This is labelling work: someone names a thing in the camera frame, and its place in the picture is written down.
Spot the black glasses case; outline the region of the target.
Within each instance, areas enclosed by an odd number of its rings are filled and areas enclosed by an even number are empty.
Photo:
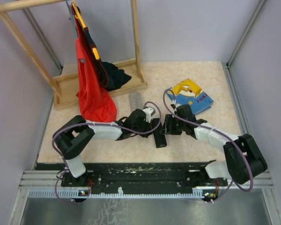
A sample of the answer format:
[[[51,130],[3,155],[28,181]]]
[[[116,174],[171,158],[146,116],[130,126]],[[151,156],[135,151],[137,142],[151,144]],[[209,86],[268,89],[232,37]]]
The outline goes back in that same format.
[[[156,148],[164,148],[167,146],[167,141],[162,131],[162,127],[163,125],[160,123],[159,126],[153,131]]]

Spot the grey glasses case green lining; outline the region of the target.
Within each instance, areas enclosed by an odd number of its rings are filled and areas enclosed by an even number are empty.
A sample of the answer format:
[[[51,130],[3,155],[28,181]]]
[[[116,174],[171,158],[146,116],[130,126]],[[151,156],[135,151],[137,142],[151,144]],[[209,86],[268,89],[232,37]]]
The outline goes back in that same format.
[[[136,109],[143,109],[142,95],[140,92],[130,93],[129,102],[132,111]]]

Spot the red garment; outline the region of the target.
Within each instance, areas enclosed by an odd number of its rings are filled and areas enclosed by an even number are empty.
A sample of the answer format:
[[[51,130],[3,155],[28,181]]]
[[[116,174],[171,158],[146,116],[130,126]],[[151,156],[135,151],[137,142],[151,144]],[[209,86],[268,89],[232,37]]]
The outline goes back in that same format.
[[[75,42],[79,91],[76,96],[81,115],[90,121],[112,122],[117,117],[116,106],[108,91],[99,83],[84,32],[75,17],[74,20],[78,36]]]

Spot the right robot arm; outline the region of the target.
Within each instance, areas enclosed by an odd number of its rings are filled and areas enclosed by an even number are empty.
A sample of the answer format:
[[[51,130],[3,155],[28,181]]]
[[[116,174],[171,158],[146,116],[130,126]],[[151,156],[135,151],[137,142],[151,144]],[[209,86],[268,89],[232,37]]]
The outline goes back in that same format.
[[[165,115],[162,134],[181,135],[183,132],[196,140],[221,150],[224,161],[212,161],[200,173],[200,181],[211,185],[216,178],[228,178],[244,184],[268,169],[267,163],[250,134],[233,135],[223,132],[204,119],[196,119],[189,105],[171,104],[173,112]]]

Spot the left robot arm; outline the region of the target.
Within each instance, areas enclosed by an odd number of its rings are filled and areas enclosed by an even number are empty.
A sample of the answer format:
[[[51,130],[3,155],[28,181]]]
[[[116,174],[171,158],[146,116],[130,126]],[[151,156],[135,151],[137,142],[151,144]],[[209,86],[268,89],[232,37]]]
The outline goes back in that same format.
[[[121,141],[134,135],[148,137],[152,133],[151,119],[154,114],[154,108],[145,107],[134,110],[128,117],[110,123],[85,120],[81,115],[73,117],[52,137],[72,175],[72,182],[78,186],[87,183],[88,174],[82,162],[81,152],[90,140]]]

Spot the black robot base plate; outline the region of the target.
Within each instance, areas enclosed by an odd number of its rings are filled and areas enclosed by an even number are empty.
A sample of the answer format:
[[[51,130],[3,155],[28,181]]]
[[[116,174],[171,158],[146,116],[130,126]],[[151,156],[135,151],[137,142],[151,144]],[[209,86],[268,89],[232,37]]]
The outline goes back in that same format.
[[[63,187],[86,187],[92,194],[191,194],[197,187],[224,187],[223,178],[211,179],[206,162],[198,163],[86,163],[86,173],[63,175]]]

